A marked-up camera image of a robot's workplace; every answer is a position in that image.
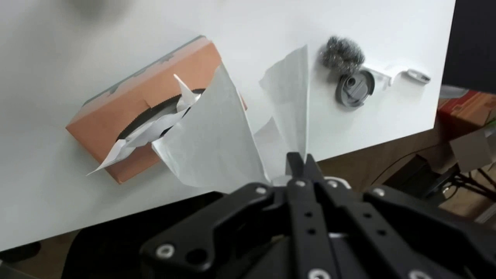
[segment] floor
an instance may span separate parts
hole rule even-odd
[[[362,193],[372,185],[383,183],[390,174],[407,163],[414,154],[428,159],[431,168],[437,171],[446,170],[454,162],[449,148],[442,142],[438,129],[434,129],[322,162],[321,170],[325,176],[347,180],[355,191]],[[496,168],[486,168],[486,171],[496,177]],[[488,201],[463,190],[459,190],[449,202],[442,205],[448,211],[471,219],[477,218],[486,207],[490,207]],[[39,279],[59,279],[74,236],[76,233],[71,233],[42,242],[42,252],[35,258],[18,263],[12,269]]]

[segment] orange box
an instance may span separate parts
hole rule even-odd
[[[197,38],[88,100],[66,131],[101,163],[124,129],[141,114],[180,97],[173,75],[178,75],[190,89],[206,89],[220,64],[221,59],[214,44]],[[124,183],[158,162],[147,145],[136,149],[128,159],[107,168],[107,173],[118,183]]]
[[[468,92],[462,98],[440,103],[437,117],[448,140],[466,135],[496,117],[496,95]]]

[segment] screw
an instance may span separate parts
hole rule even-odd
[[[172,245],[161,245],[155,252],[156,258],[159,259],[170,259],[173,256],[173,247]]]
[[[380,190],[380,188],[375,188],[373,193],[378,194],[380,197],[386,196],[386,193],[383,190]]]
[[[333,182],[333,180],[328,180],[327,185],[331,187],[331,188],[338,188],[338,183]]]
[[[325,270],[310,270],[308,279],[330,279],[328,273]]]
[[[296,185],[300,187],[300,188],[307,187],[307,183],[302,182],[302,180],[296,180]]]
[[[409,279],[431,279],[431,276],[428,276],[424,272],[421,270],[412,270],[407,275]]]
[[[257,188],[256,193],[260,194],[260,196],[265,196],[266,190],[265,188]]]

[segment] white tabletop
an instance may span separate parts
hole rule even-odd
[[[403,97],[381,104],[370,98],[370,109],[344,117],[358,123],[352,131],[319,121],[336,117],[325,108],[310,111],[310,151],[328,159],[397,139],[387,126],[404,135],[428,129],[452,10],[454,0],[1,0],[0,252],[200,194],[166,168],[124,187],[105,174],[87,177],[96,163],[65,132],[85,100],[197,35],[218,47],[254,129],[269,112],[259,87],[263,72],[291,50],[330,35],[356,39],[373,59],[407,59],[432,72],[421,92],[431,101],[420,101],[400,83]],[[310,94],[310,104],[318,101]],[[395,121],[362,121],[364,112]],[[423,112],[421,128],[400,126]],[[359,134],[364,126],[380,128],[378,137]],[[342,145],[353,137],[361,140]],[[338,151],[330,151],[330,140]]]

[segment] bolt hole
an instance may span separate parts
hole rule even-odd
[[[186,261],[192,266],[200,266],[206,261],[206,252],[204,250],[192,250],[186,255]]]

